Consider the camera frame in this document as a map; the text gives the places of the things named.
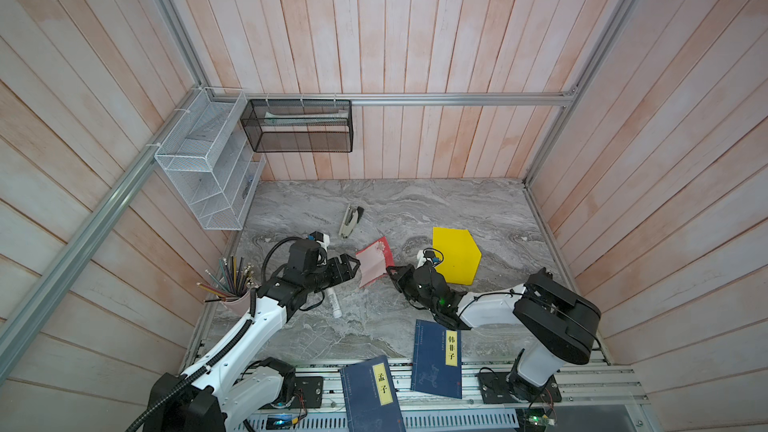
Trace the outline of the red white letter card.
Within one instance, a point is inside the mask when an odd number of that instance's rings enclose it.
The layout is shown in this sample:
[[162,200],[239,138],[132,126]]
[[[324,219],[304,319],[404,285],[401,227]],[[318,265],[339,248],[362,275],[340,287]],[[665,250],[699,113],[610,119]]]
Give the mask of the red white letter card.
[[374,241],[356,253],[360,262],[359,287],[364,288],[387,275],[387,268],[394,265],[394,258],[385,237]]

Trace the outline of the yellow envelope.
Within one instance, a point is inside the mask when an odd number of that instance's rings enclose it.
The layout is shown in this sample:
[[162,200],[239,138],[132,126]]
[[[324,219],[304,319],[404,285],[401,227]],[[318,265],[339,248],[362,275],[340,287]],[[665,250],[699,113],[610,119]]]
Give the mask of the yellow envelope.
[[468,230],[434,227],[432,247],[443,254],[437,270],[449,284],[473,284],[482,253]]

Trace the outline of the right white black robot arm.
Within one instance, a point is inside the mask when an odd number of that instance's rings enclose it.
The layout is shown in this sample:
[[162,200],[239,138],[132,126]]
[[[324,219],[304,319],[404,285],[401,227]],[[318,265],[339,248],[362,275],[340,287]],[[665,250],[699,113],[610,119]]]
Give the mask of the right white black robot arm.
[[585,365],[597,343],[601,311],[557,283],[547,269],[510,289],[472,293],[454,290],[436,267],[389,266],[396,290],[451,331],[489,325],[522,325],[535,338],[515,359],[505,381],[516,400],[533,401],[565,364]]

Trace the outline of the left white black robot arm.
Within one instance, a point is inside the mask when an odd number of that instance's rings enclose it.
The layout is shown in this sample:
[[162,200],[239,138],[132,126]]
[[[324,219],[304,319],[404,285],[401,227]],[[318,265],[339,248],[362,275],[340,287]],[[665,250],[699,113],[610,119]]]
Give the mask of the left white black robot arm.
[[164,374],[129,430],[233,431],[267,404],[294,401],[292,366],[268,358],[251,377],[242,375],[297,312],[310,310],[310,295],[353,279],[360,262],[348,254],[329,256],[329,239],[319,232],[285,241],[290,246],[286,263],[262,274],[236,325],[181,374]]

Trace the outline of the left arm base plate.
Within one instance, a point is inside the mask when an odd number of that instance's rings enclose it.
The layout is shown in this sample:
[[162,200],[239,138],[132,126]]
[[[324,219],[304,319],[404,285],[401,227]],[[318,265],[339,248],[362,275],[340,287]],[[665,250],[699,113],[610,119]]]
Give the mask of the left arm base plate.
[[261,407],[262,410],[319,409],[323,399],[324,379],[321,376],[300,376],[289,379],[278,398]]

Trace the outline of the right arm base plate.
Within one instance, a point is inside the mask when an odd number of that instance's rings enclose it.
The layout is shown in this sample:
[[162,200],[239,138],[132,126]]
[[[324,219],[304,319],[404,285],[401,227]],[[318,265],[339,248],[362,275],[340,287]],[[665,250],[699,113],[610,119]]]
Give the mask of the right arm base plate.
[[562,401],[562,393],[554,376],[539,387],[522,380],[514,371],[502,373],[481,367],[476,377],[484,404],[557,404]]

